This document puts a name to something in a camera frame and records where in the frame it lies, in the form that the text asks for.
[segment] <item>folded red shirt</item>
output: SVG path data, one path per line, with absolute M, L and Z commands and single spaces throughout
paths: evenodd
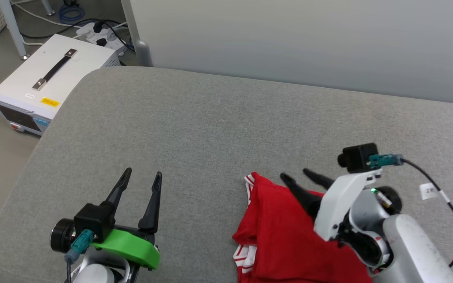
M 354 251 L 325 242 L 288 188 L 253 172 L 250 204 L 232 238 L 257 245 L 250 282 L 370 283 Z

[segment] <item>gray table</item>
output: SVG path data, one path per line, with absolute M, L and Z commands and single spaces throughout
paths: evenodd
M 116 219 L 129 226 L 163 173 L 162 260 L 139 282 L 235 282 L 242 177 L 257 171 L 281 183 L 284 171 L 320 190 L 301 169 L 345 174 L 338 153 L 367 142 L 421 165 L 453 201 L 453 104 L 159 68 L 96 70 L 72 91 L 0 213 L 0 283 L 62 283 L 52 227 L 100 203 L 126 167 L 133 174 Z M 386 168 L 379 184 L 399 190 L 405 213 L 450 261 L 453 215 L 442 200 L 422 201 L 421 183 L 403 166 Z

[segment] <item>white label sticker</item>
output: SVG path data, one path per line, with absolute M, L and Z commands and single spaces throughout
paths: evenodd
M 440 193 L 435 188 L 433 183 L 422 184 L 422 185 L 420 185 L 419 188 L 420 188 L 420 194 L 422 196 L 422 199 L 428 199 L 428 198 L 440 196 Z

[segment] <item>camera lens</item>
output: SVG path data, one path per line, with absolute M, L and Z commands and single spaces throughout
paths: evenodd
M 67 253 L 74 242 L 74 220 L 63 218 L 55 224 L 50 235 L 50 247 L 56 252 Z

